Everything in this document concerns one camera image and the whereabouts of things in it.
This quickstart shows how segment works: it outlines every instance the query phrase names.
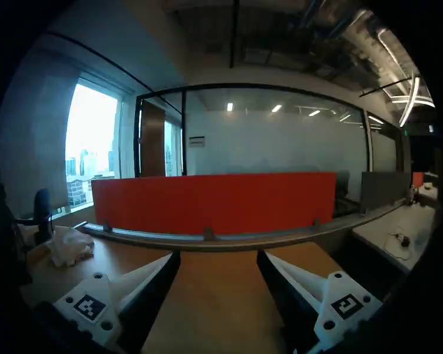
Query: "white desk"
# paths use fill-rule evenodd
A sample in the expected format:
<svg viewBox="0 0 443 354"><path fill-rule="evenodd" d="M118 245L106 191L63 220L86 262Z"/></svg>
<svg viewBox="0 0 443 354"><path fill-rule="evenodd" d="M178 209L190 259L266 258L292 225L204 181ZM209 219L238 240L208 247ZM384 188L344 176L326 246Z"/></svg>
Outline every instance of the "white desk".
<svg viewBox="0 0 443 354"><path fill-rule="evenodd" d="M425 189L425 187L422 185L418 188L418 193L434 200L438 199L438 188L436 187Z"/></svg>
<svg viewBox="0 0 443 354"><path fill-rule="evenodd" d="M424 252L431 234L435 210L418 204L401 206L383 217L353 229L353 235L372 246L381 255L408 273ZM410 238L403 248L390 234L402 233Z"/></svg>

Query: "ceiling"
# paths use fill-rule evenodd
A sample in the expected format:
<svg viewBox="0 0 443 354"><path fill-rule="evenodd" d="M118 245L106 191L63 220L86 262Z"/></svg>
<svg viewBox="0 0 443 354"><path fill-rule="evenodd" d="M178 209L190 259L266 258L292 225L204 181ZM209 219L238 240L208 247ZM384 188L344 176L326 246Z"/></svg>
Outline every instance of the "ceiling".
<svg viewBox="0 0 443 354"><path fill-rule="evenodd" d="M233 0L160 3L194 50L219 55L227 65L299 71L359 93L420 75L399 40L357 0L240 0L233 42ZM379 94L392 102L391 96L408 96L411 84ZM418 94L432 102L423 80ZM405 104L391 109L400 116Z"/></svg>

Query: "sky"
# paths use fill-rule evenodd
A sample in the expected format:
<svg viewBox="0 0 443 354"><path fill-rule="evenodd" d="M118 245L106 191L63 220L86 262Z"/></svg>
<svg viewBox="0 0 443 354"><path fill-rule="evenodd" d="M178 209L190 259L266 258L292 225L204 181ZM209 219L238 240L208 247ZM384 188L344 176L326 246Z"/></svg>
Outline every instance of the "sky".
<svg viewBox="0 0 443 354"><path fill-rule="evenodd" d="M78 84L69 111L66 134L66 160L80 160L87 149L97 154L100 171L108 168L108 151L112 150L117 99Z"/></svg>

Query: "orange desk divider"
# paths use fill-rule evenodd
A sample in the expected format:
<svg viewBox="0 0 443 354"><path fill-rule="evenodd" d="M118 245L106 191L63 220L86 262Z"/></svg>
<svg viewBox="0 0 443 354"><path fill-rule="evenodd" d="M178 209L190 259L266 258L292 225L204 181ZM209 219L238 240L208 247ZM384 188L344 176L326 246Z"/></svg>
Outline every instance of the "orange desk divider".
<svg viewBox="0 0 443 354"><path fill-rule="evenodd" d="M414 172L412 175L412 184L415 188L421 187L424 184L424 173Z"/></svg>
<svg viewBox="0 0 443 354"><path fill-rule="evenodd" d="M333 218L336 174L259 173L92 181L97 223L162 234L245 234Z"/></svg>

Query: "desk surface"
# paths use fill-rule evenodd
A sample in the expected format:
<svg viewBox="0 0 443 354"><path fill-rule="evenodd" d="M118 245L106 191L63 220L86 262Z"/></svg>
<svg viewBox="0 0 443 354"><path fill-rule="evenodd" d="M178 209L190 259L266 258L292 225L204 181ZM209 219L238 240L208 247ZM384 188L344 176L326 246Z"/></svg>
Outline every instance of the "desk surface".
<svg viewBox="0 0 443 354"><path fill-rule="evenodd" d="M267 250L326 277L340 267L313 242ZM167 254L95 239L95 255L55 268L45 256L21 288L30 306L56 301L95 271L110 278ZM285 352L282 320L256 265L256 252L181 252L181 266L144 345L145 353Z"/></svg>
<svg viewBox="0 0 443 354"><path fill-rule="evenodd" d="M374 247L407 273L417 263L426 247L434 215L435 210L429 206L404 205L379 219L354 228L353 235ZM399 241L389 235L396 233L410 238L409 250L404 250Z"/></svg>

